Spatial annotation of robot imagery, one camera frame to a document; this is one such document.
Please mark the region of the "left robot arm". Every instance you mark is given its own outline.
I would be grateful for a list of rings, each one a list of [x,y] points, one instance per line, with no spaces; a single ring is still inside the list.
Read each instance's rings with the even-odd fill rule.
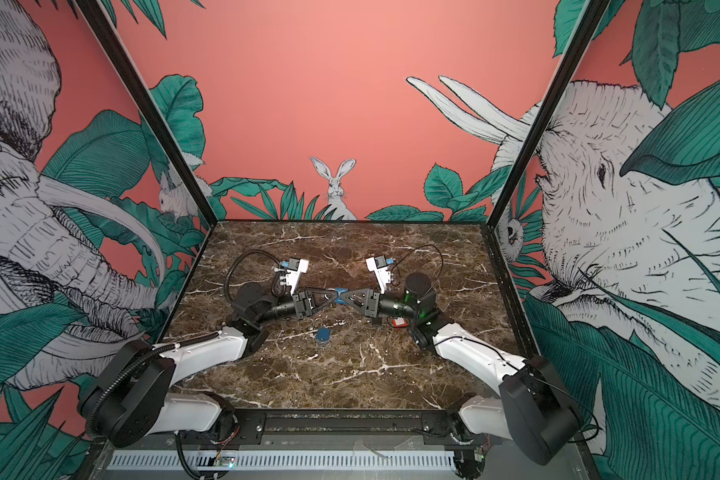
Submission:
[[[334,290],[302,289],[276,297],[263,285],[244,284],[230,298],[231,313],[217,331],[174,343],[128,342],[79,402],[85,431],[118,448],[157,433],[208,432],[217,439],[236,426],[234,409],[215,394],[179,394],[173,386],[220,364],[255,353],[269,333],[262,324],[302,319],[331,306]]]

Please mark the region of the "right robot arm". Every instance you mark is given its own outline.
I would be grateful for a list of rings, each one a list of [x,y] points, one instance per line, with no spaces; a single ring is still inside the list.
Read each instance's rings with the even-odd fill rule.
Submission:
[[[457,364],[496,394],[471,397],[457,408],[456,424],[469,434],[508,439],[546,465],[583,427],[582,409],[548,360],[510,354],[469,333],[438,307],[427,275],[409,275],[400,294],[366,288],[339,298],[366,318],[405,320],[420,349]]]

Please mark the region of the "red padlock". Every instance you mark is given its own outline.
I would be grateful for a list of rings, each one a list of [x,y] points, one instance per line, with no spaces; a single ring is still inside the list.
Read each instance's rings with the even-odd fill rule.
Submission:
[[[390,319],[390,325],[395,329],[405,328],[408,326],[408,321],[404,318],[394,318]]]

